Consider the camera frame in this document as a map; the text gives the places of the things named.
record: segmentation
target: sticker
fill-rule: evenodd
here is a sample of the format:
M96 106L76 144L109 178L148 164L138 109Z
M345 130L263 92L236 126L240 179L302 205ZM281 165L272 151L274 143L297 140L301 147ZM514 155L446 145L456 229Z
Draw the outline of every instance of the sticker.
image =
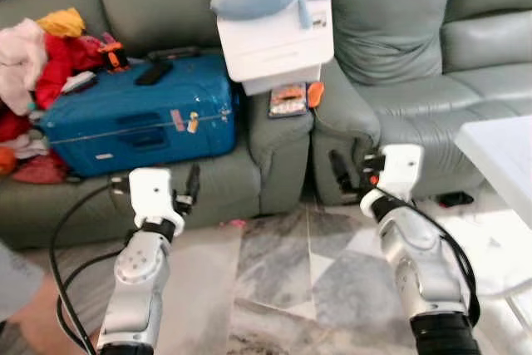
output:
M190 113L190 121L189 121L189 125L187 126L186 130L189 132L189 133L196 133L196 131L198 130L198 124L200 122L198 121L198 113L197 112L191 112Z
M183 123L183 118L181 118L181 113L179 110L171 110L170 114L172 115L172 120L174 121L175 129L178 132L185 130L185 124Z
M97 154L96 159L97 160L109 160L110 158L113 158L113 154L111 153L104 153L104 154Z

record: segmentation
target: gray sleeve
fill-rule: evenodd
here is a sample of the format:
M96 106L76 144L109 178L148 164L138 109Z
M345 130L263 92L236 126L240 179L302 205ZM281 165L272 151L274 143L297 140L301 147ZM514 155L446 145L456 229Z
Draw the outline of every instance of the gray sleeve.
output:
M0 322L30 302L41 286L43 271L0 241Z

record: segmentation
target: sofa backrest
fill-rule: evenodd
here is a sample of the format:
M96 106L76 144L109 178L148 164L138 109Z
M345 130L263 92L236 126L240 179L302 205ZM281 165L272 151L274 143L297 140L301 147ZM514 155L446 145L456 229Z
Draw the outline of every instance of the sofa backrest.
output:
M441 73L440 27L447 0L332 0L335 52L358 83Z
M0 0L0 29L12 27L25 17L38 19L49 12L75 7L91 35L109 31L101 0Z
M127 53L174 47L219 47L210 0L101 0L111 32Z
M532 0L449 0L444 71L532 62Z
M1 0L0 29L75 7L87 32L110 32L128 56L174 47L219 47L210 0Z

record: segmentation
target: remote control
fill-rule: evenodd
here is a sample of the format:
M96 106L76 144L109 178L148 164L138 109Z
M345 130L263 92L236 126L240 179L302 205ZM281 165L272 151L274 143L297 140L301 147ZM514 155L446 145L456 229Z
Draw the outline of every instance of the remote control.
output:
M149 86L156 84L174 65L171 62L157 62L136 78L135 84Z

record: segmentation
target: white printer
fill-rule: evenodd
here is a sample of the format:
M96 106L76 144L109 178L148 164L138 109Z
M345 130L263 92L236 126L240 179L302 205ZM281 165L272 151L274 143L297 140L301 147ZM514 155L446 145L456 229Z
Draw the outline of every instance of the white printer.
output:
M250 20L218 17L229 76L248 96L273 87L319 81L321 65L334 56L331 0L304 0L312 26L302 27L294 2L273 15Z

